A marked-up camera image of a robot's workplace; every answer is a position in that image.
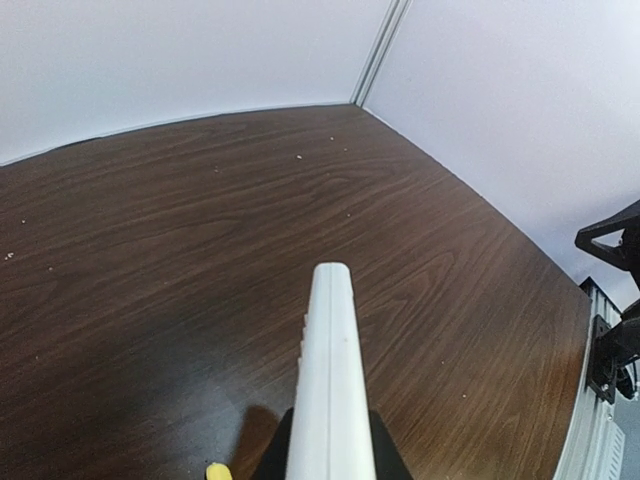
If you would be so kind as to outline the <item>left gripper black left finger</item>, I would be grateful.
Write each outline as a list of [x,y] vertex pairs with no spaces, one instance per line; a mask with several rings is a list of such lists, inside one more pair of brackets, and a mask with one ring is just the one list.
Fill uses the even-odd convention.
[[289,408],[256,467],[252,480],[285,480],[290,445],[293,408]]

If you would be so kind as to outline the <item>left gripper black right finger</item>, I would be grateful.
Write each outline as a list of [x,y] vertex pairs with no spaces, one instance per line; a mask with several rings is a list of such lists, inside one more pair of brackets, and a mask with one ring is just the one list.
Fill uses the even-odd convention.
[[369,411],[371,439],[377,480],[412,480],[402,456],[400,455],[380,414]]

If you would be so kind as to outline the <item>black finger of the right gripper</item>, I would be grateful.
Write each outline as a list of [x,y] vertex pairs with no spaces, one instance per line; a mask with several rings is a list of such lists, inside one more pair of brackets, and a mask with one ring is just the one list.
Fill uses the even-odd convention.
[[629,273],[639,286],[639,201],[580,229],[574,243],[579,250]]

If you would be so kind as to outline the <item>white red remote control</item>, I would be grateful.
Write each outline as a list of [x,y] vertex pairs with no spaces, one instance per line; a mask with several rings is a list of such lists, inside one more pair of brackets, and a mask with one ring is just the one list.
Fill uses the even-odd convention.
[[343,263],[313,271],[285,477],[376,477],[354,292]]

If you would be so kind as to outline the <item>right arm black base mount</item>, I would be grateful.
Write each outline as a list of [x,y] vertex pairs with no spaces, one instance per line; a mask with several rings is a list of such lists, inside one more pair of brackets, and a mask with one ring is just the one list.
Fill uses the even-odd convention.
[[592,340],[587,368],[587,384],[596,397],[615,404],[616,392],[631,400],[636,393],[636,377],[626,367],[639,359],[639,302],[621,315],[611,327],[601,315],[593,321]]

